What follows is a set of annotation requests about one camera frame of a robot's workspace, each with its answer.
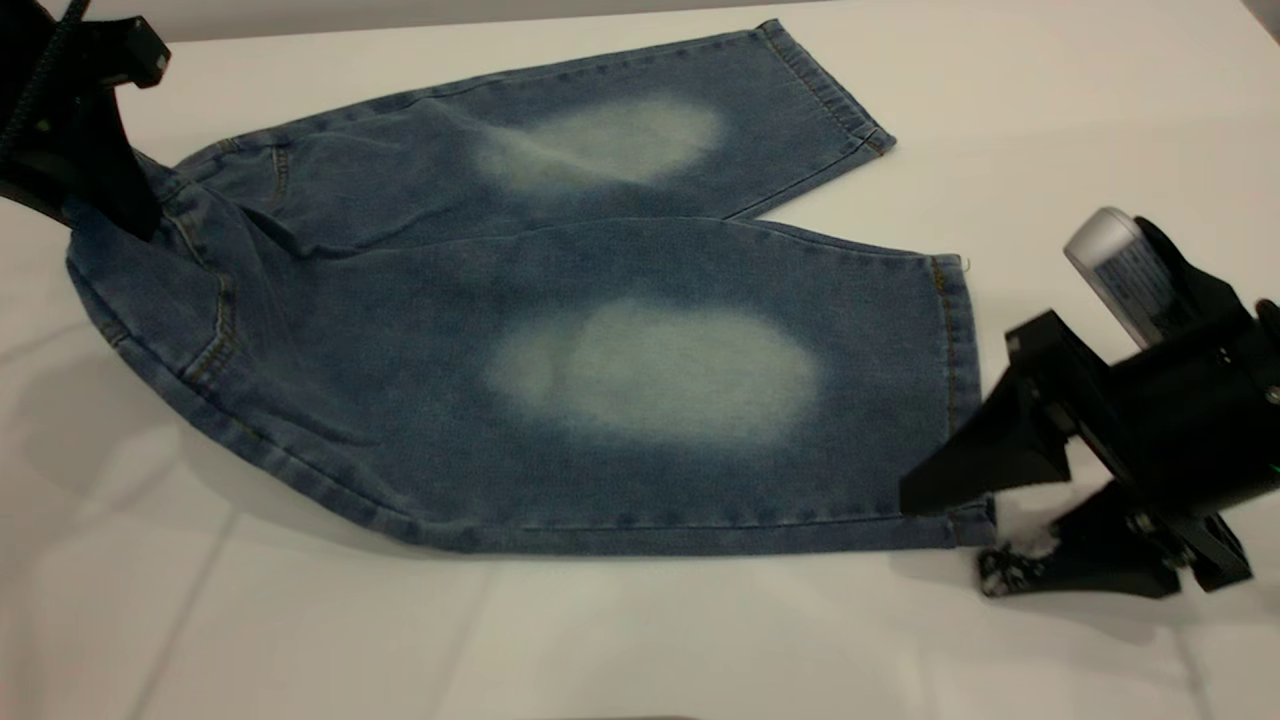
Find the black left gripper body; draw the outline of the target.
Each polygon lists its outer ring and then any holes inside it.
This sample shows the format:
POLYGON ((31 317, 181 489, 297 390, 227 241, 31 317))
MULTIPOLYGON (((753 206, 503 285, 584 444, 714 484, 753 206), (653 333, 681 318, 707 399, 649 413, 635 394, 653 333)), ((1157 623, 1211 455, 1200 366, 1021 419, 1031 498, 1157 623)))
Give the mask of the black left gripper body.
POLYGON ((116 87, 160 85, 172 59, 143 17, 86 20, 88 8, 55 18, 37 1, 1 4, 1 193, 56 222, 64 140, 128 140, 116 87))

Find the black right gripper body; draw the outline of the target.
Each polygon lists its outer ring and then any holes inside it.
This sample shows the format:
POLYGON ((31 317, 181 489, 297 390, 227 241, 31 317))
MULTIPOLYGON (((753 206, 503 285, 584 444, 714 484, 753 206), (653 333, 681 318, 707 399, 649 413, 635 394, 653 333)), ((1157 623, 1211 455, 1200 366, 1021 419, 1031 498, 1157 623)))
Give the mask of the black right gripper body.
POLYGON ((1130 523, 1202 591, 1248 582, 1224 512, 1277 489, 1277 305, 1262 300, 1256 316, 1239 311, 1116 366, 1073 334, 1065 348, 1016 372, 1066 409, 1073 437, 1133 497, 1130 523))

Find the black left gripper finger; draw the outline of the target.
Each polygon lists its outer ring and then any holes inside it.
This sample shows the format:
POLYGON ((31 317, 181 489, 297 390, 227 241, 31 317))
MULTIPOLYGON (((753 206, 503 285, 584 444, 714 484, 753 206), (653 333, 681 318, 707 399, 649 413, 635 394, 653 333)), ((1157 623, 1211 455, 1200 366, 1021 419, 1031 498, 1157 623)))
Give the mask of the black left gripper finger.
POLYGON ((127 138, 65 138, 67 164, 60 223, 72 228, 74 205, 96 209, 116 228, 148 242, 160 225, 161 204, 127 138))

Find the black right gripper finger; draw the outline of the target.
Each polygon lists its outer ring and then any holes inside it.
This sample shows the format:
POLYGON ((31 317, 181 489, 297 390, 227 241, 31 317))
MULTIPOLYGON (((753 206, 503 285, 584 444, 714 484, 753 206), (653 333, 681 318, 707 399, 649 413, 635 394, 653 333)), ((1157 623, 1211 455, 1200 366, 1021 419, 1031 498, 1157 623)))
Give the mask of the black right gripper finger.
POLYGON ((905 515, 942 514, 987 495, 1071 479, 1073 419, 1024 375, 1004 375, 960 430, 900 482, 905 515))
POLYGON ((1064 515, 1020 530, 978 555, 988 598, 1098 592, 1162 600, 1181 591, 1166 552, 1137 529, 1133 497, 1110 482, 1064 515))

